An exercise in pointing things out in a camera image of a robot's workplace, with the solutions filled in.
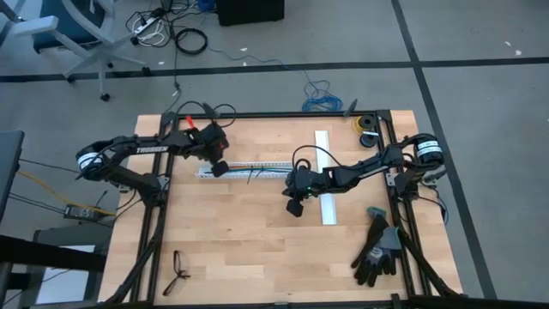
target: power strip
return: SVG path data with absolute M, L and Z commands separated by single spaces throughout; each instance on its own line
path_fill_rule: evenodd
M 160 19 L 160 17 L 151 17 L 147 20 L 147 23 L 145 23 L 144 25 L 141 25 L 140 27 L 138 27 L 135 31 L 134 31 L 134 34 L 135 35 L 139 35 L 141 34 L 143 31 L 147 30 L 148 27 L 150 27 L 152 24 L 154 24 L 155 22 L 157 22 L 158 20 Z
M 195 176 L 199 179 L 248 179 L 248 178 L 260 178 L 260 179 L 284 179 L 292 169 L 292 162 L 285 161 L 263 161 L 263 162 L 227 162 L 229 167 L 250 167 L 257 168 L 256 171 L 231 171 L 224 173 L 220 177 L 216 178 L 211 172 L 210 165 L 201 165 L 198 167 L 198 173 Z M 279 173 L 272 171 L 264 171 L 263 167 L 275 167 L 288 169 L 287 173 Z

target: black metal frame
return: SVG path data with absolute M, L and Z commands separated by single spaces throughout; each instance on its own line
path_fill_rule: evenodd
M 375 131 L 379 134 L 379 139 L 377 142 L 377 146 L 380 150 L 384 149 L 384 139 L 383 139 L 383 131 L 381 129 L 381 120 L 385 123 L 387 127 L 387 131 L 389 134 L 389 142 L 393 143 L 396 142 L 396 135 L 395 135 L 395 128 L 393 125 L 393 120 L 390 114 L 389 110 L 379 110 L 379 111 L 356 111 L 352 112 L 350 116 L 362 116 L 369 114 L 373 116 L 377 122 L 375 126 Z M 181 121 L 184 119 L 185 116 L 178 115 L 178 121 Z M 205 119 L 207 118 L 204 114 L 197 114 L 197 115 L 191 115 L 194 119 Z M 223 114 L 220 118 L 232 118 L 236 117 L 236 119 L 242 119 L 242 118 L 314 118 L 314 117 L 343 117 L 343 112 L 245 112 L 245 113 L 238 113 L 236 116 L 233 116 L 232 114 Z M 160 120 L 160 132 L 159 134 L 161 136 L 166 134 L 166 128 L 168 125 L 171 124 L 173 121 L 173 114 L 163 114 L 162 118 Z M 167 158 L 166 163 L 166 169 L 163 173 L 160 172 L 160 161 L 161 161 L 162 154 L 156 154 L 154 157 L 154 163 L 153 163 L 153 173 L 157 176 L 164 175 L 165 177 L 168 177 L 169 179 L 172 177 L 172 170 L 173 170 L 173 162 L 174 162 L 174 155 L 169 154 Z M 389 187 L 386 183 L 388 198 L 389 198 L 389 206 L 391 210 L 391 214 L 393 217 L 393 222 L 396 226 L 401 225 L 401 211 L 399 209 L 398 203 L 398 196 L 396 195 L 396 191 L 394 188 Z M 412 241 L 414 244 L 420 249 L 420 242 L 419 242 L 419 234 L 417 230 L 417 225 L 415 224 L 415 218 L 413 216 L 412 212 L 412 206 L 410 201 L 405 200 L 405 210 L 406 210 L 406 216 L 408 221 L 408 228 L 411 232 Z M 141 236 L 139 240 L 139 247 L 137 250 L 137 256 L 139 257 L 144 248 L 147 245 L 149 234 L 150 234 L 150 226 L 152 222 L 152 209 L 145 209 L 145 215 L 143 216 L 143 223 L 142 223 L 142 231 Z M 158 218 L 157 218 L 157 225 L 165 226 L 166 222 L 166 207 L 160 208 Z M 148 278 L 148 291 L 147 291 L 147 298 L 146 301 L 154 303 L 154 297 L 156 293 L 156 284 L 157 284 L 157 278 L 158 278 L 158 271 L 160 267 L 160 253 L 161 253 L 161 243 L 162 238 L 164 234 L 164 229 L 161 230 L 160 235 L 160 243 L 156 247 L 153 259 L 151 263 L 151 270 L 150 275 Z M 404 285 L 406 288 L 407 297 L 411 297 L 416 294 L 415 287 L 413 285 L 413 278 L 412 278 L 412 270 L 410 268 L 410 262 L 409 257 L 407 256 L 406 251 L 402 252 L 402 258 L 401 258 L 401 265 L 402 265 L 402 274 L 404 278 Z M 427 281 L 425 274 L 421 270 L 419 270 L 419 277 L 421 280 L 421 285 L 424 290 L 425 295 L 431 295 L 431 289 L 429 282 Z M 141 292 L 141 275 L 138 276 L 136 282 L 132 286 L 131 293 L 130 293 L 130 302 L 137 302 L 139 301 L 139 295 Z M 352 308 L 352 307 L 360 307 L 360 308 L 391 308 L 395 304 L 394 300 L 374 300 L 374 301 L 348 301 L 348 302 L 318 302 L 318 303 L 292 303 L 292 307 L 303 307 L 303 308 L 311 308 L 311 307 L 323 307 L 323 308 Z M 199 306 L 190 306 L 190 305 L 181 305 L 181 306 L 160 306 L 162 308 L 207 308 L 207 307 L 215 307 L 215 308 L 264 308 L 265 306 L 273 307 L 284 307 L 288 304 L 282 305 L 282 304 L 231 304 L 231 305 L 199 305 Z

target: wooden table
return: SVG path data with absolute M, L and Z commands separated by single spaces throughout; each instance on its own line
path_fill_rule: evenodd
M 413 112 L 393 111 L 392 117 L 399 141 L 417 133 Z M 136 134 L 157 133 L 159 121 L 160 115 L 140 116 Z M 298 146 L 315 144 L 315 130 L 327 130 L 330 152 L 342 164 L 354 164 L 377 149 L 359 145 L 351 121 L 237 119 L 226 128 L 231 146 L 225 160 L 290 161 Z M 195 121 L 198 128 L 206 123 Z M 316 162 L 313 149 L 300 150 L 299 157 Z M 128 168 L 147 173 L 152 164 L 152 155 L 132 156 Z M 199 164 L 195 158 L 183 157 L 174 162 L 155 305 L 388 300 L 392 293 L 406 298 L 400 263 L 396 276 L 378 277 L 374 288 L 358 286 L 349 266 L 364 245 L 371 223 L 365 209 L 378 206 L 389 212 L 382 174 L 335 195 L 337 225 L 323 226 L 317 198 L 304 202 L 301 218 L 287 213 L 288 198 L 281 195 L 283 179 L 252 179 L 248 185 L 246 179 L 197 179 L 194 174 Z M 420 195 L 435 198 L 423 187 Z M 128 198 L 122 197 L 120 203 Z M 451 288 L 461 291 L 439 207 L 417 200 L 413 208 L 425 257 Z M 114 227 L 100 300 L 113 294 L 136 260 L 143 213 L 144 207 L 138 204 Z M 192 277 L 179 281 L 169 296 L 162 296 L 174 277 L 174 250 L 184 254 Z M 412 267 L 420 291 L 415 263 Z M 146 287 L 148 268 L 143 274 L 142 287 Z

